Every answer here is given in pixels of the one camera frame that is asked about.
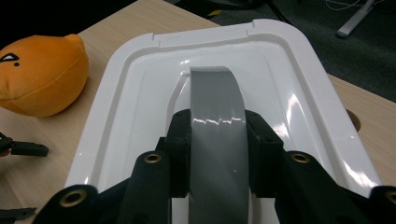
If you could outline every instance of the gray tape strip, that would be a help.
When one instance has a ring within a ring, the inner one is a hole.
[[[225,67],[191,69],[190,224],[248,223],[245,107]]]

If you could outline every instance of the black plastic part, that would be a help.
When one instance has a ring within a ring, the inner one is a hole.
[[[172,117],[163,141],[163,150],[169,155],[171,164],[171,196],[184,198],[189,191],[190,176],[191,112],[189,109],[179,111]]]
[[[97,223],[91,216],[92,200],[98,192],[89,185],[74,185],[56,193],[35,218],[34,224]]]
[[[35,213],[36,208],[0,209],[0,224],[24,220]]]
[[[140,155],[120,207],[118,224],[171,223],[169,157],[163,151]]]
[[[396,188],[393,186],[374,187],[369,197],[370,209],[375,222],[379,224],[396,223]]]
[[[129,179],[121,181],[119,184],[101,192],[92,201],[91,217],[97,220],[95,223],[113,224],[116,223],[120,204],[124,198]]]
[[[11,155],[46,157],[49,149],[40,144],[28,142],[14,142],[11,148]]]
[[[283,141],[267,122],[255,112],[246,110],[249,157],[249,185],[258,198],[274,198]]]
[[[370,223],[318,161],[300,151],[286,152],[276,193],[280,223]]]

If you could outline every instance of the orange stuffed toy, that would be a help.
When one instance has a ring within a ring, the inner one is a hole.
[[[46,117],[71,105],[88,77],[88,56],[78,35],[33,35],[0,50],[0,106]]]

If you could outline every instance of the wooden table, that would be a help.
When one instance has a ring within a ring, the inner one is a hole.
[[[64,187],[93,98],[114,51],[142,34],[216,27],[162,0],[140,0],[79,35],[90,58],[90,74],[78,99],[48,118],[30,118],[0,108],[0,131],[15,141],[46,145],[46,158],[0,158],[0,209],[37,207]],[[361,119],[361,139],[383,184],[396,186],[396,104],[331,76],[345,107]],[[20,223],[31,223],[31,217]]]

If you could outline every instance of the plush toy eye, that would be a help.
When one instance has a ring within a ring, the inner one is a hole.
[[[0,63],[17,61],[19,58],[20,57],[18,57],[17,55],[15,55],[13,53],[8,53],[5,56],[0,58]]]

